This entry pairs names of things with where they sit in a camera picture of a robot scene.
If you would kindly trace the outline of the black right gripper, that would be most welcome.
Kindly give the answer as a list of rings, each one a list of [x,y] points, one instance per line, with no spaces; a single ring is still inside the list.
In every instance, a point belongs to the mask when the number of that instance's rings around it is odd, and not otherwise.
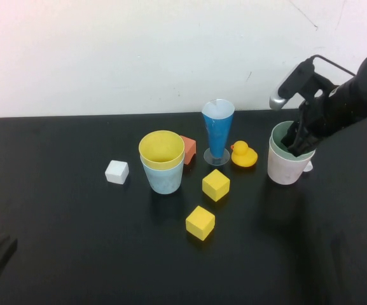
[[[317,139],[330,137],[341,130],[335,106],[340,100],[340,92],[332,90],[313,100],[304,101],[300,106],[299,122],[292,122],[281,143],[294,156],[313,151]]]

